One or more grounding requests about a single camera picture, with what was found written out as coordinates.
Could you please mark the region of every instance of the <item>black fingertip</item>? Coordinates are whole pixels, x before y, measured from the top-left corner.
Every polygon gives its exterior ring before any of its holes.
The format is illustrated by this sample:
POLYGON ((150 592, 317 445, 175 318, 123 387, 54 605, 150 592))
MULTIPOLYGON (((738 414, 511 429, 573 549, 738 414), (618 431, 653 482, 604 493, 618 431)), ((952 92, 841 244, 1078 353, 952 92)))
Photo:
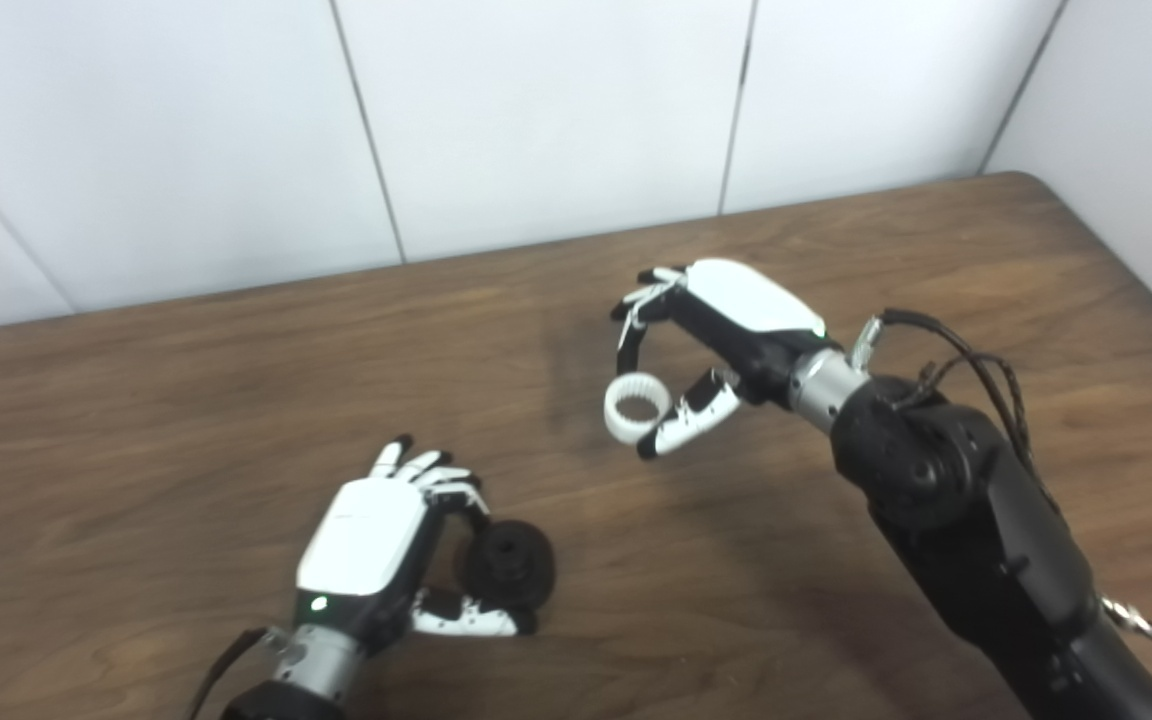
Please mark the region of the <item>black fingertip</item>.
POLYGON ((647 433, 646 437, 641 439, 639 445, 637 445, 637 450, 639 450, 641 458, 654 460, 657 457, 655 433, 647 433))
POLYGON ((539 629, 540 623, 536 621, 535 612, 507 609, 503 613, 513 620, 513 626, 520 635, 535 635, 536 630, 539 629))

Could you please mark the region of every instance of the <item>wire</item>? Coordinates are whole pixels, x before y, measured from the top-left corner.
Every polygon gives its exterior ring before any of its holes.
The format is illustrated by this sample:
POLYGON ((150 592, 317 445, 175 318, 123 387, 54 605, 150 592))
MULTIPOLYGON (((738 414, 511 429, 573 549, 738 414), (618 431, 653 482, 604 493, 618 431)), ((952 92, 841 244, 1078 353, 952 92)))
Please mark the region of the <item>wire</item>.
POLYGON ((927 400, 937 386, 945 379, 945 376, 950 373, 950 370, 955 369, 960 363, 968 364, 980 379, 980 384, 990 396, 990 402, 998 412, 998 419, 1002 423, 1002 429, 1007 434, 1007 439, 1011 442, 1011 447, 1016 450, 1016 456, 1020 457, 1020 462, 1025 467, 1025 470, 1043 484, 1043 480, 1038 479, 1038 471, 1034 469, 1034 454, 1033 448, 1030 447, 1029 442, 1029 423, 1025 418, 1025 400, 1021 395, 1020 391, 1020 379, 1016 378, 1016 372, 1011 369, 1011 364, 1007 363, 1006 359, 996 355, 991 355, 988 353, 977 353, 973 348, 968 344, 963 338, 957 333, 946 327, 945 323, 933 318, 931 314, 915 313, 912 310, 899 310, 888 306, 888 309, 879 314, 879 319, 886 324, 893 325, 912 325, 916 328, 923 328, 924 331, 932 332, 938 336, 942 338, 946 342, 954 346, 955 350, 958 351, 958 356, 954 359, 947 361, 940 367, 934 365, 927 365, 923 369, 920 374, 919 387, 915 389, 908 397, 902 397, 896 402, 899 407, 909 407, 916 404, 916 402, 922 402, 927 400), (998 388, 998 382, 995 377, 990 373, 986 363, 993 363, 998 365, 1001 370, 1002 377, 1007 382, 1007 391, 1011 395, 1011 406, 1007 406, 1007 401, 1002 397, 1001 389, 998 388))
POLYGON ((211 692, 211 687, 225 674, 225 670, 229 669, 230 665, 234 665, 234 661, 238 660, 244 652, 251 650, 256 643, 259 643, 266 632, 270 632, 268 628, 247 629, 237 638, 234 638, 233 643, 229 643, 229 646, 215 658, 215 661, 209 667, 207 674, 202 679, 198 692, 194 694, 194 699, 189 702, 189 707, 185 708, 184 720, 195 720, 198 711, 202 710, 202 704, 207 699, 207 694, 211 692))

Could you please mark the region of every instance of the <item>robotic finger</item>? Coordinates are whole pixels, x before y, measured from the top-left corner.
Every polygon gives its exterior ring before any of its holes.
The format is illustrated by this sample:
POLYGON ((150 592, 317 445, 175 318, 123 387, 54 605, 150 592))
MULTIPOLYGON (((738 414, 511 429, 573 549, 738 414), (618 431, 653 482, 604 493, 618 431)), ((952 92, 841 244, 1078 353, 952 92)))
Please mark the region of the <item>robotic finger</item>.
POLYGON ((611 433, 652 458, 676 450, 735 414, 741 400, 786 406, 801 357, 836 347, 824 321, 771 279, 732 260, 698 260, 682 268, 639 273, 649 283, 628 293, 612 310, 622 320, 617 379, 604 396, 611 433), (698 338, 732 370, 712 369, 673 404, 654 377, 637 372, 639 347, 651 323, 673 320, 698 338), (632 420, 617 409, 628 397, 644 397, 657 409, 653 420, 632 420))

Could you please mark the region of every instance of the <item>panel seam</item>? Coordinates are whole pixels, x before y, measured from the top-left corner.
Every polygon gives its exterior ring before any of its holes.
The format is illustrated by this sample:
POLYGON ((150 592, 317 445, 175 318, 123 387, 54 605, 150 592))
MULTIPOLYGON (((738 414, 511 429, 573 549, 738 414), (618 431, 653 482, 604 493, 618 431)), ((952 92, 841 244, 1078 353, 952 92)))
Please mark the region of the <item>panel seam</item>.
POLYGON ((732 108, 732 129, 727 132, 727 158, 723 159, 723 179, 718 187, 718 214, 727 204, 727 183, 732 181, 732 156, 736 151, 736 127, 740 123, 741 100, 745 97, 745 76, 749 74, 750 51, 755 45, 755 17, 758 17, 758 0, 750 0, 749 24, 745 28, 745 54, 740 60, 740 77, 736 81, 736 101, 732 108))
POLYGON ((44 263, 33 248, 29 245, 29 243, 24 240, 24 236, 20 234, 17 227, 15 227, 15 225, 12 223, 12 220, 6 217, 2 209, 0 209, 0 225, 3 227, 3 232, 8 234, 8 237, 12 238, 12 242, 15 243, 15 247, 17 247, 17 249, 26 257, 29 263, 33 264, 33 268, 38 270, 38 274, 40 274, 41 279, 47 282, 51 290, 54 291, 56 297, 65 303, 65 309, 69 310, 69 314, 81 313, 82 310, 78 308, 77 302, 74 302, 74 298, 69 296, 69 293, 65 291, 65 287, 60 285, 56 275, 51 272, 51 268, 47 268, 47 264, 44 263))
POLYGON ((998 142, 1002 141, 1002 132, 1007 131, 1007 126, 1011 123, 1011 115, 1015 114, 1016 106, 1020 106, 1020 98, 1025 93, 1029 88, 1029 79, 1034 76, 1034 69, 1038 68, 1038 61, 1043 59, 1043 53, 1047 51, 1047 44, 1051 41, 1052 33, 1056 32, 1056 23, 1060 22, 1061 15, 1064 14, 1064 6, 1069 3, 1069 0, 1060 0, 1056 5, 1056 12, 1052 13, 1052 20, 1047 23, 1047 32, 1043 33, 1043 39, 1038 41, 1038 47, 1034 50, 1033 58, 1029 59, 1029 66, 1025 68, 1024 76, 1020 78, 1020 85, 1016 86, 1015 94, 1011 96, 1011 101, 1007 104, 1007 111, 1002 114, 1002 120, 998 123, 998 129, 993 132, 993 138, 990 141, 990 146, 984 151, 984 158, 980 159, 980 167, 977 168, 975 174, 982 176, 984 169, 990 165, 990 160, 993 159, 993 152, 998 150, 998 142))
POLYGON ((394 245, 397 247, 399 263, 407 265, 407 249, 403 247, 403 236, 397 228, 397 215, 394 214, 394 202, 389 197, 389 184, 385 182, 385 172, 380 165, 380 151, 376 149, 376 136, 371 132, 371 122, 367 119, 367 106, 362 101, 362 88, 358 86, 358 74, 353 68, 353 54, 349 53, 349 41, 344 35, 344 24, 340 22, 340 9, 338 0, 328 0, 332 8, 332 22, 338 29, 340 40, 340 53, 344 55, 344 67, 349 71, 349 86, 353 88, 353 99, 358 105, 358 118, 362 120, 362 131, 367 136, 367 149, 371 150, 371 164, 376 167, 376 179, 380 182, 380 196, 385 200, 385 214, 389 218, 389 227, 394 230, 394 245))

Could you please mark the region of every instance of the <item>back of robotic hand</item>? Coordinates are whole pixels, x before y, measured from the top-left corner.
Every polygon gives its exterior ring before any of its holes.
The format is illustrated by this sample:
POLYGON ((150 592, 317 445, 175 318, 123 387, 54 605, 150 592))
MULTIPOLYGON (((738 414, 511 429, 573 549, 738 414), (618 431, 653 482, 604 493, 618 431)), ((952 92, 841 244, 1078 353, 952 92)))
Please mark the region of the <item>back of robotic hand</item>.
POLYGON ((273 679, 240 694, 223 720, 343 720, 349 685, 365 660, 407 632, 508 637, 536 632, 536 609, 554 588, 554 558, 540 530, 493 521, 470 470, 430 450, 402 462, 411 437, 384 447, 367 477, 348 482, 314 530, 296 574, 293 632, 247 630, 215 660, 187 720, 244 651, 278 655, 273 679), (425 588, 444 521, 473 530, 457 575, 465 592, 425 588))
POLYGON ((612 311, 623 327, 604 418, 619 441, 644 458, 664 455, 742 401, 803 416, 827 434, 838 472, 865 493, 874 523, 942 621, 986 653, 1031 717, 1152 720, 1152 675, 1117 632, 1152 638, 1152 624, 1096 591, 1034 469, 1020 381, 1005 359, 905 310, 874 316, 846 354, 803 301, 732 260, 646 270, 639 281, 646 287, 612 311), (666 320, 728 365, 707 370, 677 402, 637 372, 649 325, 666 320), (872 377, 870 355, 893 324, 937 333, 956 356, 918 379, 872 377), (958 364, 980 379, 1001 430, 938 392, 958 364), (1010 406, 991 365, 1005 374, 1010 406), (627 397, 652 402, 657 418, 626 418, 617 404, 627 397))

